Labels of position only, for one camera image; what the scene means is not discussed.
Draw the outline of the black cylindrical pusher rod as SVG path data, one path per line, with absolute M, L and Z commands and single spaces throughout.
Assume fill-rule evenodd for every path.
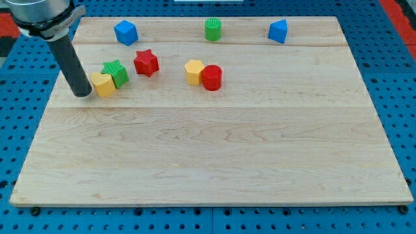
M 65 35 L 55 41 L 47 42 L 47 44 L 73 95 L 78 98 L 88 96 L 92 92 L 92 87 L 70 37 Z

